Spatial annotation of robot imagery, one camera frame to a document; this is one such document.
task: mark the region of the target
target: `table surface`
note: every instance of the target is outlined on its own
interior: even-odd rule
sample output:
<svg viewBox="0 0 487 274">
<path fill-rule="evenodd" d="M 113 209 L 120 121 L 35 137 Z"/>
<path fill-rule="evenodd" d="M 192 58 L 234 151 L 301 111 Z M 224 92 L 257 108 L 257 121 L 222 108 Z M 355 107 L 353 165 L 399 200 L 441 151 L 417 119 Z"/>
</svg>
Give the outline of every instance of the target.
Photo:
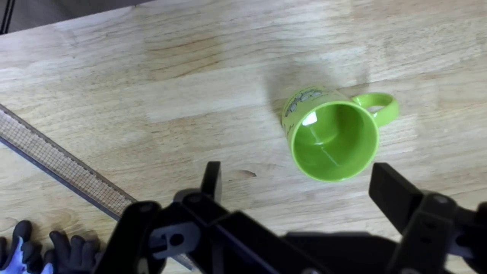
<svg viewBox="0 0 487 274">
<path fill-rule="evenodd" d="M 169 204 L 222 162 L 222 204 L 275 233 L 397 233 L 367 195 L 292 165 L 297 87 L 388 92 L 377 162 L 475 209 L 487 198 L 482 0 L 164 0 L 0 37 L 0 102 L 138 200 Z M 106 241 L 114 221 L 0 148 L 0 233 L 20 219 Z M 450 270 L 469 273 L 460 261 Z"/>
</svg>

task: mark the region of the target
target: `ruler edge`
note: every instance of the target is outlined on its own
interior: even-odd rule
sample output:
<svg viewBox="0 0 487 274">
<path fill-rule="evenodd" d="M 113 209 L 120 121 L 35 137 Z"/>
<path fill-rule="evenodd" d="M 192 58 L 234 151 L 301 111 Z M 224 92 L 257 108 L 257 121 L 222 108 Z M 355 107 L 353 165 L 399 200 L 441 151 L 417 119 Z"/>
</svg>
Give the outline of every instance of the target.
<svg viewBox="0 0 487 274">
<path fill-rule="evenodd" d="M 122 194 L 125 194 L 131 203 L 135 203 L 137 200 L 129 195 L 128 192 L 125 192 L 123 189 L 120 189 L 119 186 L 116 186 L 113 181 L 110 181 L 106 177 L 100 175 L 97 171 L 94 171 L 93 168 L 90 168 L 87 163 L 84 163 L 81 159 L 75 157 L 71 152 L 68 152 L 67 149 L 64 149 L 61 145 L 58 145 L 55 140 L 49 139 L 46 134 L 43 134 L 40 130 L 33 128 L 30 124 L 27 124 L 24 119 L 18 117 L 14 111 L 11 111 L 9 108 L 6 108 L 5 105 L 0 104 L 0 110 L 11 116 L 14 121 L 20 122 L 23 127 L 26 127 L 29 131 L 32 131 L 33 136 L 38 136 L 40 139 L 43 139 L 46 143 L 53 145 L 55 149 L 58 149 L 59 152 L 62 152 L 67 159 L 73 159 L 76 165 L 81 165 L 85 171 L 91 172 L 94 177 L 100 178 L 102 181 L 108 181 L 114 191 L 119 191 Z M 84 198 L 85 201 L 88 201 L 91 206 L 97 207 L 100 212 L 106 213 L 108 216 L 111 216 L 113 219 L 119 221 L 120 216 L 108 209 L 103 209 L 100 203 L 97 203 L 96 200 L 93 200 L 91 197 L 85 195 L 84 192 L 78 191 L 76 187 L 73 187 L 67 180 L 64 180 L 62 177 L 59 177 L 58 174 L 52 172 L 50 169 L 44 168 L 38 160 L 35 160 L 33 157 L 30 157 L 29 154 L 26 154 L 23 149 L 17 148 L 14 143 L 11 143 L 9 140 L 3 139 L 0 134 L 0 142 L 3 145 L 6 145 L 9 149 L 12 149 L 14 152 L 17 152 L 18 156 L 21 156 L 23 159 L 26 159 L 27 162 L 30 162 L 33 166 L 36 166 L 38 169 L 41 169 L 43 172 L 46 172 L 47 175 L 50 175 L 52 178 L 55 178 L 56 181 L 59 181 L 62 186 L 65 186 L 67 189 L 70 189 L 71 192 L 75 192 L 78 197 Z"/>
</svg>

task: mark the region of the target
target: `wooden table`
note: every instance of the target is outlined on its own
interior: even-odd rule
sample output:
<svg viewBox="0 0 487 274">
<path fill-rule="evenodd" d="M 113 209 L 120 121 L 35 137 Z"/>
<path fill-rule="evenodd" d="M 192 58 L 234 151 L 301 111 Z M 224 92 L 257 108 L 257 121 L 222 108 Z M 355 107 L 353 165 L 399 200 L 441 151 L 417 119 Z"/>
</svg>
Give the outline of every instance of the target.
<svg viewBox="0 0 487 274">
<path fill-rule="evenodd" d="M 288 230 L 397 233 L 367 197 L 292 165 L 277 111 L 320 82 L 388 92 L 377 162 L 475 209 L 487 200 L 482 0 L 151 2 L 0 37 L 0 102 L 138 200 L 169 204 L 222 162 L 228 209 Z M 0 148 L 0 233 L 20 219 L 97 235 L 114 221 Z M 452 270 L 469 273 L 460 261 Z"/>
</svg>

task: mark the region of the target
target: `green cup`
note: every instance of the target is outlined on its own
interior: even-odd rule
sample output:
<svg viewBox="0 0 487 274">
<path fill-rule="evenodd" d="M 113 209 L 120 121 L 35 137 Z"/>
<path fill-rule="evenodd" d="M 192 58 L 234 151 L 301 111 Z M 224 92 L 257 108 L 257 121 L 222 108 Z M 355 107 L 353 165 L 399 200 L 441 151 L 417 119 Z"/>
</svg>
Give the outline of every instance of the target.
<svg viewBox="0 0 487 274">
<path fill-rule="evenodd" d="M 383 93 L 347 98 L 312 86 L 285 105 L 285 128 L 294 163 L 318 181 L 341 181 L 362 172 L 379 146 L 379 127 L 399 114 L 397 101 Z"/>
</svg>

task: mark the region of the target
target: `cup rim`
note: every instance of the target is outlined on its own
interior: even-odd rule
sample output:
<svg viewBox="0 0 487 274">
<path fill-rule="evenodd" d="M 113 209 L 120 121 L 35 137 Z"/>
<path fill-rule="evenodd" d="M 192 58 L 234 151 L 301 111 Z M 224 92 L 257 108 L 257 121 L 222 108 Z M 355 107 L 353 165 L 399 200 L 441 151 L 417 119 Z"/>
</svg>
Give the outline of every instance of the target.
<svg viewBox="0 0 487 274">
<path fill-rule="evenodd" d="M 301 165 L 297 162 L 297 154 L 295 154 L 295 149 L 294 149 L 294 146 L 295 146 L 295 136 L 297 136 L 297 133 L 298 133 L 303 121 L 304 121 L 310 113 L 318 111 L 320 108 L 332 107 L 332 105 L 347 105 L 347 107 L 355 108 L 355 110 L 359 111 L 361 114 L 367 116 L 368 121 L 370 121 L 370 124 L 371 124 L 371 127 L 373 127 L 373 133 L 374 133 L 374 143 L 373 143 L 374 148 L 373 148 L 371 154 L 368 156 L 367 162 L 364 162 L 364 166 L 362 166 L 361 169 L 352 172 L 352 174 L 347 174 L 347 175 L 338 178 L 338 180 L 335 180 L 335 178 L 320 178 L 320 177 L 315 177 L 315 175 L 309 174 L 307 171 L 304 171 L 304 169 L 301 168 Z M 364 172 L 364 171 L 368 168 L 368 165 L 371 163 L 371 160 L 377 156 L 377 151 L 379 151 L 379 127 L 377 127 L 377 124 L 374 122 L 373 116 L 371 116 L 365 108 L 362 108 L 362 107 L 359 107 L 359 105 L 356 105 L 356 104 L 353 104 L 353 102 L 350 102 L 350 101 L 324 102 L 324 104 L 321 104 L 321 105 L 316 105 L 316 107 L 310 108 L 309 111 L 304 113 L 303 117 L 300 117 L 300 119 L 297 121 L 297 125 L 294 127 L 294 130 L 292 130 L 292 133 L 291 133 L 289 146 L 291 146 L 289 149 L 291 149 L 292 162 L 295 163 L 295 166 L 297 166 L 304 175 L 307 175 L 309 178 L 316 180 L 316 181 L 320 181 L 320 183 L 339 183 L 339 181 L 344 181 L 344 180 L 347 180 L 347 178 L 352 178 L 352 177 Z"/>
</svg>

